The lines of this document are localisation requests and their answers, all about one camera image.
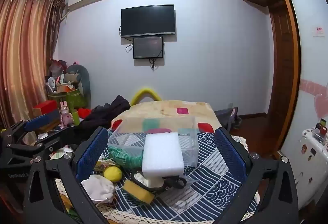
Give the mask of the clear plastic storage box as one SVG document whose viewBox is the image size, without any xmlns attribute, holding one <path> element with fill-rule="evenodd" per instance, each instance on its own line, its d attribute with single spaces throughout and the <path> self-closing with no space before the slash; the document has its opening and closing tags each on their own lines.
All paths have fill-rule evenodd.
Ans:
<svg viewBox="0 0 328 224">
<path fill-rule="evenodd" d="M 110 132 L 108 147 L 123 149 L 133 157 L 153 147 L 158 153 L 180 146 L 184 166 L 198 162 L 198 129 L 194 117 L 125 118 Z"/>
</svg>

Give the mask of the white drawstring cloth bag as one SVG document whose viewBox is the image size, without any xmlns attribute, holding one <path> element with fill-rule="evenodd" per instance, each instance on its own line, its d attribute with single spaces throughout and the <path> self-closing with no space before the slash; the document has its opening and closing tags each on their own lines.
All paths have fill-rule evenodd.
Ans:
<svg viewBox="0 0 328 224">
<path fill-rule="evenodd" d="M 82 186 L 94 204 L 111 203 L 115 196 L 115 185 L 101 175 L 90 175 Z"/>
</svg>

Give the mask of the green knitted glove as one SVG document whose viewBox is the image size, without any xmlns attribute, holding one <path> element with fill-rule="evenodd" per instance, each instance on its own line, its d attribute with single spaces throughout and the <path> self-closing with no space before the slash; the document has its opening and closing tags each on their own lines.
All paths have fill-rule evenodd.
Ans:
<svg viewBox="0 0 328 224">
<path fill-rule="evenodd" d="M 142 166 L 142 155 L 131 156 L 124 149 L 120 149 L 114 146 L 108 147 L 108 154 L 115 163 L 117 163 L 119 166 L 122 166 L 123 168 L 135 169 Z"/>
</svg>

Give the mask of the yellow green sponge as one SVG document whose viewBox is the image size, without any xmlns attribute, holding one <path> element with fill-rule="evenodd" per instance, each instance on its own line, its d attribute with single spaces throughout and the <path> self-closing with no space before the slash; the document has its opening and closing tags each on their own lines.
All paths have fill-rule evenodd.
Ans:
<svg viewBox="0 0 328 224">
<path fill-rule="evenodd" d="M 123 185 L 123 190 L 132 196 L 135 200 L 144 204 L 150 204 L 155 195 L 148 190 L 143 189 L 131 180 L 126 180 Z"/>
</svg>

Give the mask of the white foam block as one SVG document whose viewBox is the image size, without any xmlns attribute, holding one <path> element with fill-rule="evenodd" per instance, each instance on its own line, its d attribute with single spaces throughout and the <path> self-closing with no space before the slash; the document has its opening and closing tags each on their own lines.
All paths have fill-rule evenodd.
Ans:
<svg viewBox="0 0 328 224">
<path fill-rule="evenodd" d="M 146 135 L 142 173 L 149 177 L 180 176 L 184 171 L 182 150 L 177 132 Z"/>
</svg>

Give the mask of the yellow soft ball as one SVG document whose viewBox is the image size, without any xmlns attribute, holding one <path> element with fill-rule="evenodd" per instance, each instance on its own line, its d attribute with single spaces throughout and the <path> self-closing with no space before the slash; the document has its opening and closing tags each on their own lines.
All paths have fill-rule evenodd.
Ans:
<svg viewBox="0 0 328 224">
<path fill-rule="evenodd" d="M 109 181 L 115 183 L 119 182 L 122 179 L 123 174 L 121 169 L 117 166 L 109 166 L 104 170 L 103 176 Z"/>
</svg>

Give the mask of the pink rabbit plush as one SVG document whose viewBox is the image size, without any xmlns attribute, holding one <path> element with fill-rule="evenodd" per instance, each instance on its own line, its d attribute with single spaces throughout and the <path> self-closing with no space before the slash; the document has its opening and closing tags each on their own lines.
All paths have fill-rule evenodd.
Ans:
<svg viewBox="0 0 328 224">
<path fill-rule="evenodd" d="M 66 127 L 69 127 L 73 124 L 73 116 L 69 112 L 69 107 L 66 101 L 61 101 L 60 102 L 60 107 L 61 107 L 61 124 L 60 127 L 61 129 L 64 129 Z"/>
</svg>

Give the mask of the green storage box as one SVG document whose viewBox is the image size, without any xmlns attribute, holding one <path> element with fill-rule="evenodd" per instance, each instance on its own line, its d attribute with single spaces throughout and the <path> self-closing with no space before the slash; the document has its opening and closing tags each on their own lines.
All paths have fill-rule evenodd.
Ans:
<svg viewBox="0 0 328 224">
<path fill-rule="evenodd" d="M 57 107 L 60 109 L 61 102 L 67 102 L 67 105 L 70 110 L 86 108 L 88 107 L 87 99 L 80 93 L 78 89 L 70 92 L 54 93 L 47 95 L 49 100 L 54 100 L 57 103 Z"/>
</svg>

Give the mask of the white cabinet with stickers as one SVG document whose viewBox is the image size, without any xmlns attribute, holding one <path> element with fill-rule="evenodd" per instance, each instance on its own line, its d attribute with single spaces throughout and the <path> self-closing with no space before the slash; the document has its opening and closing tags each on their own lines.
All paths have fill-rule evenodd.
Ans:
<svg viewBox="0 0 328 224">
<path fill-rule="evenodd" d="M 309 204 L 327 183 L 327 121 L 304 130 L 288 159 L 294 174 L 298 207 Z"/>
</svg>

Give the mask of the yellow curved cushion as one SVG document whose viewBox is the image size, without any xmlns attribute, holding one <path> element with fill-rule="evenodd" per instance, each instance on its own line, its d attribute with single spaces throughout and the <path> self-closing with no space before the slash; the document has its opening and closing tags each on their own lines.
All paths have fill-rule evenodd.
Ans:
<svg viewBox="0 0 328 224">
<path fill-rule="evenodd" d="M 161 101 L 161 97 L 151 88 L 142 88 L 136 92 L 130 101 L 130 105 L 138 104 L 144 97 L 150 97 L 153 101 Z"/>
</svg>

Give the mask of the beige patchwork blanket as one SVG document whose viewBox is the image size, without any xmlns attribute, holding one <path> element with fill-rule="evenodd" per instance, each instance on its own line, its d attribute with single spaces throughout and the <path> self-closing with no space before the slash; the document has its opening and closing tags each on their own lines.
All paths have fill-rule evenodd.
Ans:
<svg viewBox="0 0 328 224">
<path fill-rule="evenodd" d="M 195 117 L 196 127 L 201 124 L 202 131 L 214 132 L 222 125 L 216 117 L 212 107 L 204 102 L 188 102 L 182 100 L 162 100 L 139 103 L 130 107 L 129 110 L 119 114 L 111 121 L 111 128 L 116 121 L 125 118 L 173 118 L 173 117 Z"/>
</svg>

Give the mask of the black and cream pouch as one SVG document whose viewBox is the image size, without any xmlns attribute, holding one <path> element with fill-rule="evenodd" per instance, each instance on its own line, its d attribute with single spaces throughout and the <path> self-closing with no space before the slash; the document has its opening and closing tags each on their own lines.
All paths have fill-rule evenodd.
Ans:
<svg viewBox="0 0 328 224">
<path fill-rule="evenodd" d="M 133 169 L 130 173 L 130 180 L 139 187 L 150 191 L 160 192 L 165 188 L 183 189 L 187 185 L 187 180 L 180 176 L 173 177 L 149 177 L 146 178 L 142 171 L 139 169 Z"/>
</svg>

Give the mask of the dark backpack on floor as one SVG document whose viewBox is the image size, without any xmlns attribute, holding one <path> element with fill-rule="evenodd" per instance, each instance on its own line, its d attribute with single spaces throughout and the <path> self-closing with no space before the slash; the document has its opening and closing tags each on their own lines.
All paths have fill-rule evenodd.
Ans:
<svg viewBox="0 0 328 224">
<path fill-rule="evenodd" d="M 238 129 L 242 119 L 237 115 L 238 107 L 232 107 L 215 111 L 215 115 L 220 124 L 227 130 Z"/>
</svg>

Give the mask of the frosted wardrobe sliding door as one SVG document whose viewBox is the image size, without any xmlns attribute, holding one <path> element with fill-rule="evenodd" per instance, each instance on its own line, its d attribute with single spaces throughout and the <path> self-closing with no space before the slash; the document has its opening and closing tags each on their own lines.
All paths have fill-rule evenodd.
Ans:
<svg viewBox="0 0 328 224">
<path fill-rule="evenodd" d="M 302 131 L 327 119 L 327 1 L 291 0 L 301 49 L 300 86 L 282 152 L 290 155 Z"/>
</svg>

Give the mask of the black wall television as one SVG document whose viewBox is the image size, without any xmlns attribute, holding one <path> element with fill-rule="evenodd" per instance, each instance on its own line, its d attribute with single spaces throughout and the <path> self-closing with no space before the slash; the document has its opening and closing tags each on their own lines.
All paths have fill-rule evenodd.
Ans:
<svg viewBox="0 0 328 224">
<path fill-rule="evenodd" d="M 176 34 L 173 4 L 140 6 L 121 10 L 121 37 Z"/>
</svg>

